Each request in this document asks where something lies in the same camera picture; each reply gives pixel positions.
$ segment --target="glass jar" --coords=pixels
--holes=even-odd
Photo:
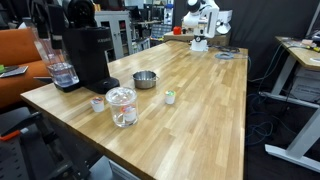
[[[138,121],[137,93],[127,87],[116,87],[106,94],[112,119],[119,127],[128,127]]]

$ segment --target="black curtain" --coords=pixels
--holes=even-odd
[[[264,75],[278,46],[275,36],[305,37],[319,4],[319,0],[216,0],[215,2],[220,10],[233,10],[230,21],[230,46],[249,49],[252,68],[248,79]],[[173,23],[174,26],[180,26],[182,17],[187,14],[186,0],[175,0],[174,3]],[[277,71],[268,80],[274,81],[276,77]]]

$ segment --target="black coffee machine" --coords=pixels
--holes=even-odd
[[[110,77],[106,60],[105,50],[112,48],[110,29],[97,27],[90,0],[63,0],[62,5],[52,0],[30,0],[29,5],[39,39],[49,38],[52,49],[66,52],[63,61],[68,63],[62,64],[71,64],[77,77],[70,79],[79,79],[78,83],[64,86],[59,80],[69,80],[69,76],[56,77],[61,73],[52,73],[51,70],[49,72],[58,89],[69,92],[84,86],[105,94],[120,86],[117,79]],[[47,67],[53,63],[57,62],[47,62]]]

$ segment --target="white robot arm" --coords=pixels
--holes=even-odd
[[[219,7],[214,0],[188,0],[188,14],[183,18],[186,27],[194,29],[194,40],[191,42],[191,50],[207,51],[207,38],[213,38],[216,31],[216,22]]]

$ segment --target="container lid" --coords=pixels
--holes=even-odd
[[[136,98],[136,91],[127,87],[116,87],[106,94],[106,100],[112,105],[127,105],[134,102]]]

